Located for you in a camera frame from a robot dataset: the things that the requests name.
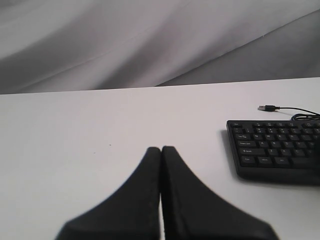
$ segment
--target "black cable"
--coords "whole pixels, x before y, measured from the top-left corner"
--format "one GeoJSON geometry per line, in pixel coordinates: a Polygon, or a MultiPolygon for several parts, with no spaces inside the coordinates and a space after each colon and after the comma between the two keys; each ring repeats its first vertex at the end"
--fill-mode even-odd
{"type": "Polygon", "coordinates": [[[266,112],[274,112],[274,111],[280,110],[280,109],[293,109],[293,110],[298,110],[298,111],[303,111],[303,112],[309,113],[309,114],[297,113],[292,116],[292,118],[291,118],[292,121],[301,121],[301,120],[319,121],[320,120],[319,113],[305,110],[302,108],[297,108],[297,107],[280,107],[280,106],[274,106],[274,105],[265,105],[265,106],[259,106],[259,108],[258,108],[258,110],[266,111],[266,112]]]}

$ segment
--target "white desk surface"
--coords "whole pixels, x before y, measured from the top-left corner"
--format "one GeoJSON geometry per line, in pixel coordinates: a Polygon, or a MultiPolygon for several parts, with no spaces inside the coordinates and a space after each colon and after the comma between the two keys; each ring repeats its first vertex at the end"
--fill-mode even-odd
{"type": "Polygon", "coordinates": [[[320,238],[320,188],[238,179],[227,120],[320,112],[320,78],[0,95],[0,238],[52,240],[112,194],[149,146],[175,146],[214,192],[282,240],[320,238]]]}

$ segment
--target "black pointed object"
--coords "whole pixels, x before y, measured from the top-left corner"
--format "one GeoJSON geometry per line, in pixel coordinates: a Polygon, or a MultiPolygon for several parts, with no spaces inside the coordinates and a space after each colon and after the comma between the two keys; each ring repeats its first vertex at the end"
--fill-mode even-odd
{"type": "Polygon", "coordinates": [[[162,149],[160,192],[166,240],[277,240],[270,225],[207,188],[174,147],[162,149]]]}
{"type": "Polygon", "coordinates": [[[107,200],[67,222],[56,240],[158,240],[161,151],[150,147],[107,200]]]}

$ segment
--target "black keyboard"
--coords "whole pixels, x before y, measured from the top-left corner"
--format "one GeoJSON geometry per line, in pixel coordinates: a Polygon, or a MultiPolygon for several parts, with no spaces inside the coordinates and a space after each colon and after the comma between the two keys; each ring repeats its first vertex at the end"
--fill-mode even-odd
{"type": "Polygon", "coordinates": [[[237,174],[254,181],[320,185],[315,142],[320,121],[230,120],[237,174]]]}

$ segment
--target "keyboard cable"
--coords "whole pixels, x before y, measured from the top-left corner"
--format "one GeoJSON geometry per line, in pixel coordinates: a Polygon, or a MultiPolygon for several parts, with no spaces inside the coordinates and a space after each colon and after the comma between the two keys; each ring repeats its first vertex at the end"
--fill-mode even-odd
{"type": "Polygon", "coordinates": [[[320,114],[313,112],[313,111],[309,111],[309,110],[305,110],[302,108],[297,108],[297,107],[280,107],[280,106],[274,106],[274,105],[264,105],[264,106],[259,106],[258,110],[260,111],[265,111],[265,112],[275,112],[276,110],[280,110],[280,109],[292,109],[292,110],[298,110],[298,111],[303,111],[306,113],[297,113],[295,115],[292,116],[291,120],[292,121],[303,121],[303,120],[308,120],[308,121],[318,121],[320,120],[320,114]]]}

